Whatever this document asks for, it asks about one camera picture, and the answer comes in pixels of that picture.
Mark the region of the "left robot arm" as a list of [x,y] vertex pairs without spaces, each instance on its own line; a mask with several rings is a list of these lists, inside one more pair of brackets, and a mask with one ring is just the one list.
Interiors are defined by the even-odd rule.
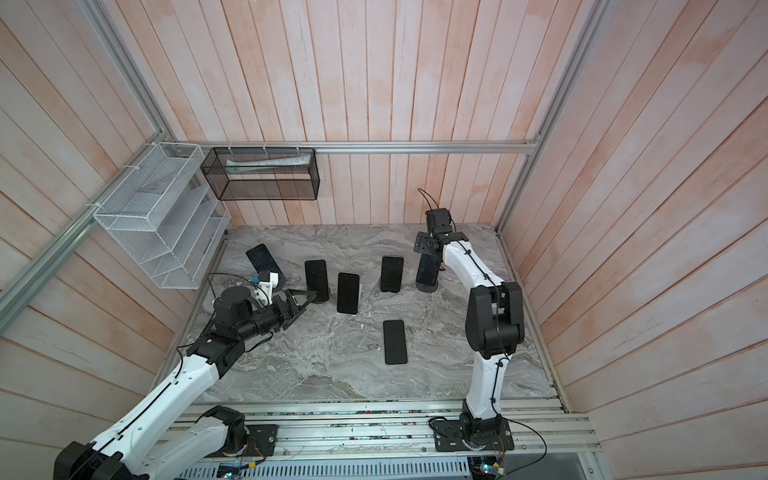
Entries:
[[160,439],[249,352],[249,339],[258,336],[268,342],[292,325],[315,297],[313,291],[288,289],[261,305],[247,287],[224,290],[203,332],[161,384],[90,442],[65,447],[55,460],[54,478],[174,479],[210,454],[243,457],[251,434],[244,414],[230,407],[214,406],[185,433],[166,443]]

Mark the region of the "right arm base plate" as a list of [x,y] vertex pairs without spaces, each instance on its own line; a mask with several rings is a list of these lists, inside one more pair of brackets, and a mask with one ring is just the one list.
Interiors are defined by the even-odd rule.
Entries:
[[433,432],[434,447],[438,452],[497,451],[515,449],[509,425],[504,420],[481,421],[478,429],[470,420],[432,417],[427,422]]

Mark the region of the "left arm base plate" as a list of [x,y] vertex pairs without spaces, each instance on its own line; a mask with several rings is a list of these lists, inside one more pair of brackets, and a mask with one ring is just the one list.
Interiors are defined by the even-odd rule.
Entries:
[[248,430],[248,443],[244,456],[256,459],[272,457],[279,426],[277,424],[247,423],[246,428]]

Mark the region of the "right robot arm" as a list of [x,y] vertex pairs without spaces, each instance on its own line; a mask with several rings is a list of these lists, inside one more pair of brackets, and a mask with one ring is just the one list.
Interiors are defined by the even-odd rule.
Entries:
[[420,232],[414,251],[420,255],[418,290],[434,292],[440,269],[447,266],[468,291],[465,335],[475,356],[458,428],[467,445],[485,446],[503,435],[497,404],[509,357],[525,339],[522,290],[493,273],[461,232]]

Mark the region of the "purple edged phone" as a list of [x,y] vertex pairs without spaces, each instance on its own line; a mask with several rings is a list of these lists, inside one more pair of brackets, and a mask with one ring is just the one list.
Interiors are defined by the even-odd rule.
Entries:
[[422,254],[420,257],[416,280],[438,281],[442,260],[437,255]]

